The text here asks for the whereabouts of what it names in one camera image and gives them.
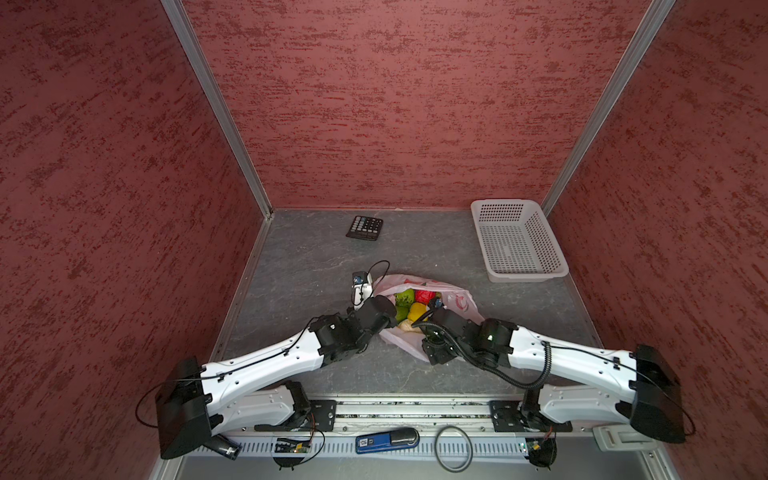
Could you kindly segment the light green fruit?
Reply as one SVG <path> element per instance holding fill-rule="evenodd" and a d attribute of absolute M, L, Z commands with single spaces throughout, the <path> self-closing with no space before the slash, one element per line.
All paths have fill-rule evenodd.
<path fill-rule="evenodd" d="M 394 295 L 396 306 L 396 320 L 401 322 L 405 320 L 410 312 L 411 306 L 415 302 L 415 291 L 407 289 Z"/>

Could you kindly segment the yellow fruit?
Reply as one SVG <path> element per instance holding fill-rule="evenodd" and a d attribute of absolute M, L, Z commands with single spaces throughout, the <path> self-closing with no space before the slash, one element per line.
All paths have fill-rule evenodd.
<path fill-rule="evenodd" d="M 408 311 L 408 315 L 406 319 L 413 323 L 417 320 L 419 320 L 423 315 L 425 315 L 429 311 L 429 307 L 427 305 L 414 302 Z"/>

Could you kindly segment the pink plastic bag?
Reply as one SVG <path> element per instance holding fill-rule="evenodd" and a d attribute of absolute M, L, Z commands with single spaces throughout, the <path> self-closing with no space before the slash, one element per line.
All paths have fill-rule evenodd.
<path fill-rule="evenodd" d="M 428 362 L 422 348 L 424 334 L 413 324 L 429 310 L 443 306 L 475 324 L 485 318 L 468 290 L 461 287 L 406 274 L 387 274 L 374 280 L 374 296 L 384 296 L 396 308 L 396 326 L 382 330 L 379 336 L 414 358 Z"/>

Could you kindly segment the red fruit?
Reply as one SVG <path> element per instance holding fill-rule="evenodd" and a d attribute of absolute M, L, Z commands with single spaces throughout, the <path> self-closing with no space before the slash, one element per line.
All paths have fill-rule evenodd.
<path fill-rule="evenodd" d="M 424 305 L 428 305 L 434 298 L 436 293 L 428 290 L 415 290 L 414 301 Z"/>

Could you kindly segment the white plastic basket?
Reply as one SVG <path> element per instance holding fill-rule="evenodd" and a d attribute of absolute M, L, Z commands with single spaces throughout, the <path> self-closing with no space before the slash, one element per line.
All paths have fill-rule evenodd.
<path fill-rule="evenodd" d="M 471 213 L 491 282 L 538 283 L 569 274 L 564 254 L 538 203 L 476 200 Z"/>

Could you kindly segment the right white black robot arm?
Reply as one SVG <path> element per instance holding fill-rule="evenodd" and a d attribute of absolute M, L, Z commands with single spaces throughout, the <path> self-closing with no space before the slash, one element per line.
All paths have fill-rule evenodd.
<path fill-rule="evenodd" d="M 669 444 L 682 444 L 695 432 L 679 377 L 651 346 L 587 347 L 509 321 L 476 324 L 447 309 L 429 311 L 413 325 L 424 335 L 431 364 L 460 358 L 527 391 L 519 411 L 528 429 L 605 421 Z"/>

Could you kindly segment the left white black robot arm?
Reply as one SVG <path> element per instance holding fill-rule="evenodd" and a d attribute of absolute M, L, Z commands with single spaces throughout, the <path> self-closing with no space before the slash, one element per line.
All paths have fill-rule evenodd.
<path fill-rule="evenodd" d="M 396 313 L 386 297 L 374 296 L 345 315 L 314 317 L 296 335 L 250 354 L 204 365 L 194 356 L 178 362 L 154 397 L 160 457 L 181 457 L 241 427 L 286 423 L 295 416 L 295 398 L 272 403 L 271 413 L 268 396 L 244 398 L 365 351 L 374 336 L 397 325 Z"/>

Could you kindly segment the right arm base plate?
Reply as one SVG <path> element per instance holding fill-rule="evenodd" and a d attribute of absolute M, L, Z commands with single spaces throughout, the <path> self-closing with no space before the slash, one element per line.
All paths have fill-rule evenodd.
<path fill-rule="evenodd" d="M 488 402 L 490 418 L 497 433 L 572 432 L 571 422 L 557 423 L 538 409 L 521 401 L 492 400 Z"/>

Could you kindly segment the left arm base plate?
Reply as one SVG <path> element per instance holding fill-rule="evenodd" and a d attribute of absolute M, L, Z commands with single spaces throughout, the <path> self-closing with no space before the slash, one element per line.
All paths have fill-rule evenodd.
<path fill-rule="evenodd" d="M 333 430 L 336 417 L 337 402 L 334 400 L 308 400 L 295 406 L 294 413 L 283 423 L 256 425 L 257 432 L 312 432 Z"/>

